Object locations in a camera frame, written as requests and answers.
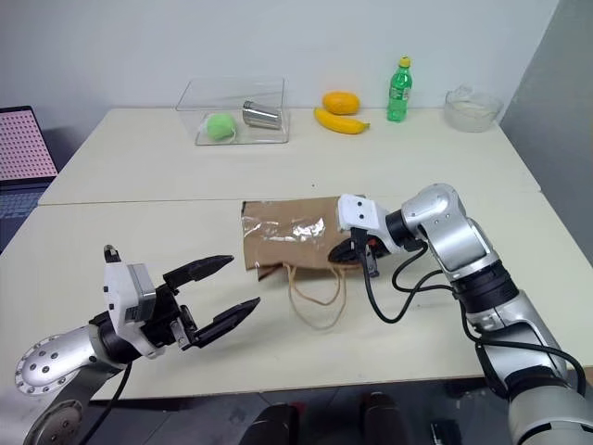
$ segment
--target green soda bottle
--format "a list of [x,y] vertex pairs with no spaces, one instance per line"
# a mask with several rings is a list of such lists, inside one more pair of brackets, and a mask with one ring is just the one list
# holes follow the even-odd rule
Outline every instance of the green soda bottle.
[[410,58],[404,56],[399,60],[399,68],[391,78],[389,105],[387,106],[387,119],[389,121],[402,122],[406,119],[410,90]]

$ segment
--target brown paper bag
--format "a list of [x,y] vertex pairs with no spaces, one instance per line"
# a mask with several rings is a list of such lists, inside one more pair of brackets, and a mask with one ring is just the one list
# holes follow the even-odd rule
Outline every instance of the brown paper bag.
[[[259,279],[279,267],[288,272],[288,295],[296,315],[316,329],[334,326],[346,307],[346,277],[348,269],[356,265],[336,264],[327,257],[335,246],[349,238],[339,231],[337,221],[338,197],[295,199],[290,201],[244,202],[241,213],[243,250],[247,270],[257,269]],[[297,288],[297,269],[327,270],[336,277],[334,295],[324,301],[309,297]],[[301,298],[321,306],[330,306],[344,297],[334,320],[327,325],[315,325],[297,310],[293,291]]]

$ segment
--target clear plastic tape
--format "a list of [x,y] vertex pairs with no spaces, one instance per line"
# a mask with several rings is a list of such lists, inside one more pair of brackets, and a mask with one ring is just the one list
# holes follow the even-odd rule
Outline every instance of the clear plastic tape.
[[243,216],[243,238],[255,235],[264,241],[286,243],[313,243],[322,241],[325,234],[325,221],[319,218],[295,218],[290,223],[262,221],[260,218]]

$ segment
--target floor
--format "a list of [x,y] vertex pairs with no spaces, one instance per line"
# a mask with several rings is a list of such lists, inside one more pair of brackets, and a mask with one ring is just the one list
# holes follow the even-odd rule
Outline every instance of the floor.
[[[405,414],[414,445],[433,444],[429,422],[436,418],[455,419],[464,445],[511,445],[504,400],[487,389],[477,389],[452,399],[446,392],[446,383],[411,382],[199,397],[183,400],[185,407],[180,411],[155,410],[154,406],[146,407],[152,409],[117,408],[89,443],[238,444],[245,430],[266,406],[299,401],[306,406],[301,417],[300,444],[361,444],[358,429],[360,396],[383,391]],[[89,408],[82,431],[86,431],[101,411],[102,407]]]

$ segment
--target banana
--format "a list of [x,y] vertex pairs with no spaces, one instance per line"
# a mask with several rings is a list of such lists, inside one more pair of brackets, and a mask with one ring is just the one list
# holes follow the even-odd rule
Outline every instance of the banana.
[[313,114],[318,123],[338,133],[358,134],[364,132],[370,126],[369,123],[357,121],[356,119],[336,116],[323,108],[315,108]]

